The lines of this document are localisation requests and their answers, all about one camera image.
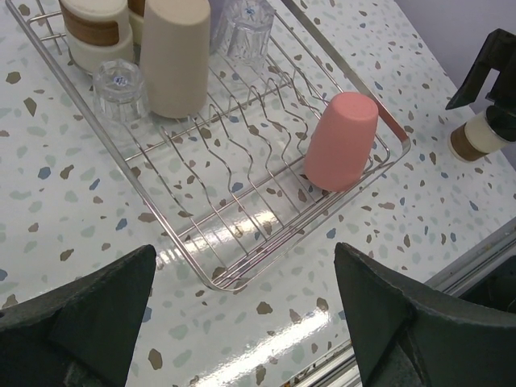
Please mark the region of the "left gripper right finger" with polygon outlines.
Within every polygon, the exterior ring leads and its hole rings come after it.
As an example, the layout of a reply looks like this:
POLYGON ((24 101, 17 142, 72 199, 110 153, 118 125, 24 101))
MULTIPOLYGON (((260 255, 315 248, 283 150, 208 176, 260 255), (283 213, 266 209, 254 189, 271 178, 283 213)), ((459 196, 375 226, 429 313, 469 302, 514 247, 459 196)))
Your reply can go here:
POLYGON ((335 275, 364 386, 513 386, 515 307, 447 295, 347 243, 335 275))

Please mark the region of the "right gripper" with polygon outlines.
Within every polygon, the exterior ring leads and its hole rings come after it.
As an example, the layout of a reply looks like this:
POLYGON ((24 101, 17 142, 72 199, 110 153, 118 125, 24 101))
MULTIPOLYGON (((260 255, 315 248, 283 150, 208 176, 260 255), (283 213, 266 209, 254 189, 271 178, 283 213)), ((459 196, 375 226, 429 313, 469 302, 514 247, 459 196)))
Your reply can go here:
POLYGON ((476 101, 491 70, 497 79, 486 98, 488 124, 504 140, 515 141, 515 35, 498 28, 487 36, 464 82, 446 105, 446 110, 476 101))

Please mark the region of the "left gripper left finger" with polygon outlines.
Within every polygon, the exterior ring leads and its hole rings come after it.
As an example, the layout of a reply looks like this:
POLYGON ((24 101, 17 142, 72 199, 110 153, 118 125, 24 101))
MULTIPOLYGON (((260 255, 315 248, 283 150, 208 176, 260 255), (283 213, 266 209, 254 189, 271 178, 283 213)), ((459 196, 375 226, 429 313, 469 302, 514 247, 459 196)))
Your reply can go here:
POLYGON ((1 311, 3 386, 124 386, 156 271, 148 244, 1 311))

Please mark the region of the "metal-lined cup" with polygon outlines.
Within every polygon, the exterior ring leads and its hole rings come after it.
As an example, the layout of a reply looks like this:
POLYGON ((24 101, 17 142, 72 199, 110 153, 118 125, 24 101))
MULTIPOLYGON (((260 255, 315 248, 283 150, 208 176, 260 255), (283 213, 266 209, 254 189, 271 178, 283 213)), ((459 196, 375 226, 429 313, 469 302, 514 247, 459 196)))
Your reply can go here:
POLYGON ((60 0, 69 51, 93 73, 104 61, 134 60, 128 5, 121 0, 60 0))
POLYGON ((131 25, 133 40, 135 44, 141 45, 143 27, 144 27, 144 10, 145 0, 128 0, 129 22, 131 25))
POLYGON ((486 113, 476 114, 448 137, 448 147, 457 159, 470 163, 510 144, 488 124, 486 113))

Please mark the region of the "red plastic cup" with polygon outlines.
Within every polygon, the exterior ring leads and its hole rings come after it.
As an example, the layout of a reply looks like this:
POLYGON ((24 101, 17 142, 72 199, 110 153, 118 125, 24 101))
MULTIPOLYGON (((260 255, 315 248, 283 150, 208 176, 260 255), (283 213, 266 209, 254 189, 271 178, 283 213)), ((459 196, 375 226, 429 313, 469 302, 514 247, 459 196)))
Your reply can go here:
POLYGON ((365 169, 379 118, 377 104, 357 92, 336 94, 310 140, 304 173, 320 189, 343 192, 365 169))

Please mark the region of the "clear glass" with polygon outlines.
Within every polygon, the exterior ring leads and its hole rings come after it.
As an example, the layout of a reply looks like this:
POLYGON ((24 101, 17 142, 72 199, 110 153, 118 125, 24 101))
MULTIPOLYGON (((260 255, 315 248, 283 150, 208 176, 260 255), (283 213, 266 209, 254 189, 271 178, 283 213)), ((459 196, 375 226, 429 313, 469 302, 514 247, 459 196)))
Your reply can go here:
POLYGON ((226 1, 223 33, 216 51, 232 65, 260 73, 268 54, 275 10, 268 1, 226 1))
POLYGON ((94 113, 113 123, 133 124, 149 116, 144 77, 127 60, 108 60, 93 74, 94 113))

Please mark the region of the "tan paper cup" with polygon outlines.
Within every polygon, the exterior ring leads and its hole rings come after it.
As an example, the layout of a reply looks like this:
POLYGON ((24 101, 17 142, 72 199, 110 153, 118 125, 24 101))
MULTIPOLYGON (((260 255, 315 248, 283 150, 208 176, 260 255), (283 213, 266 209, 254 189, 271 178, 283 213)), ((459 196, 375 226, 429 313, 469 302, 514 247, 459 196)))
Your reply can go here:
POLYGON ((209 75, 208 1, 147 1, 139 68, 151 111, 183 119, 205 105, 209 75))

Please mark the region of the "lavender plastic cup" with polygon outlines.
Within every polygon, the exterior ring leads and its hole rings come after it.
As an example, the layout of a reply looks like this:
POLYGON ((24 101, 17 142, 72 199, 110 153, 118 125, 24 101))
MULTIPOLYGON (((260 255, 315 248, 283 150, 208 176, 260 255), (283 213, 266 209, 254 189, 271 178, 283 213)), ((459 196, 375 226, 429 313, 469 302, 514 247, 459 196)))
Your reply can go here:
POLYGON ((223 33, 223 17, 220 15, 216 20, 213 30, 210 32, 210 54, 214 54, 220 47, 223 33))

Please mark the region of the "aluminium frame rail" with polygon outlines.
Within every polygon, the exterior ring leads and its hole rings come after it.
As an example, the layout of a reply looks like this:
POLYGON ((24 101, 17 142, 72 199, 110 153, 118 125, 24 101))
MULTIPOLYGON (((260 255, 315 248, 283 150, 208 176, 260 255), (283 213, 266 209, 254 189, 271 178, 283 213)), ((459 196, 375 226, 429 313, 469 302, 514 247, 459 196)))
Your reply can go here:
MULTIPOLYGON (((514 222, 508 222, 423 284, 470 302, 515 307, 514 222)), ((329 352, 292 377, 289 384, 364 386, 351 336, 349 343, 329 352)))

